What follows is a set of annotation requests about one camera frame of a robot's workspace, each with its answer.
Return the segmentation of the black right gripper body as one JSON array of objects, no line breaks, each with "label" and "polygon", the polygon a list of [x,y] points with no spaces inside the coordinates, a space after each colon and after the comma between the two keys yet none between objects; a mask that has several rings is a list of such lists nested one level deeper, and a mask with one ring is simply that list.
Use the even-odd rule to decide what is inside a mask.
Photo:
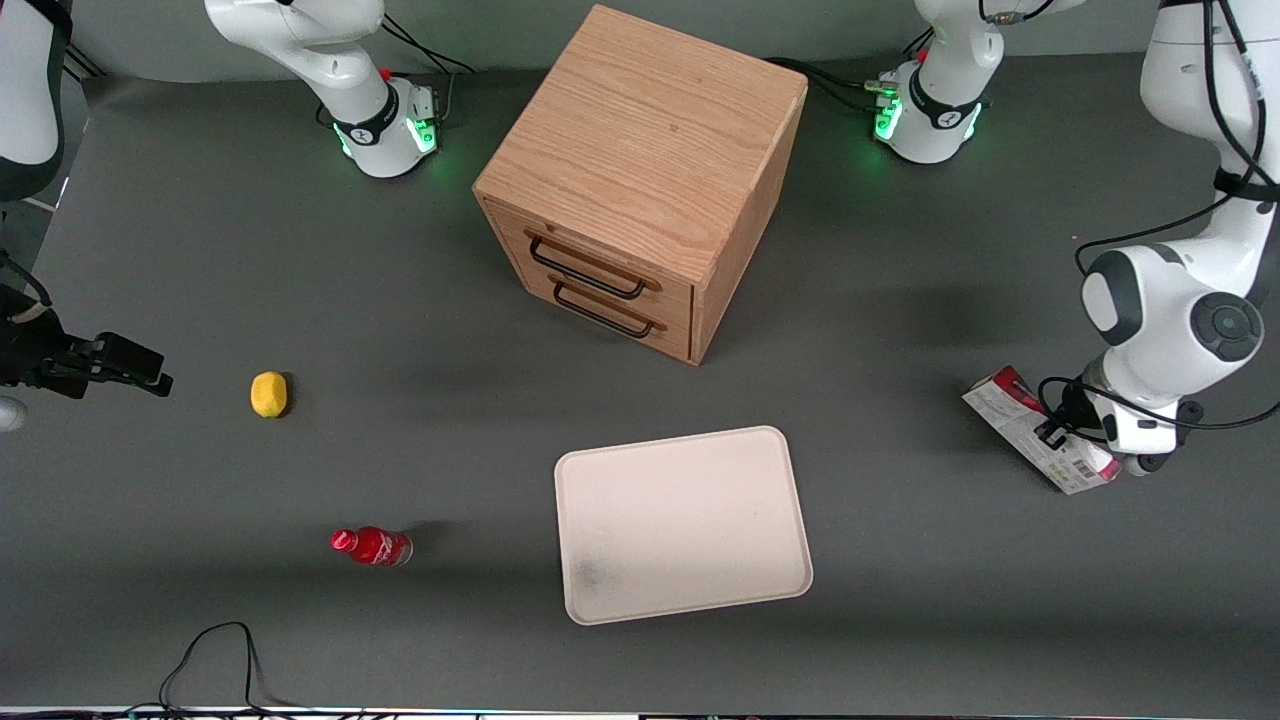
[{"label": "black right gripper body", "polygon": [[70,347],[52,309],[3,284],[1,315],[3,387],[27,386],[77,398],[76,380],[44,373],[46,360]]}]

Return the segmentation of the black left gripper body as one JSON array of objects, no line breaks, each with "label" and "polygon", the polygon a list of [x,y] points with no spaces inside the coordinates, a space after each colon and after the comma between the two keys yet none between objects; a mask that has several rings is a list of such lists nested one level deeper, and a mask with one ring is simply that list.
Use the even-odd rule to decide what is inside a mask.
[{"label": "black left gripper body", "polygon": [[1078,378],[1056,378],[1062,383],[1059,405],[1055,409],[1055,421],[1070,436],[1094,443],[1105,443],[1103,424],[1100,420],[1085,391],[1079,387]]}]

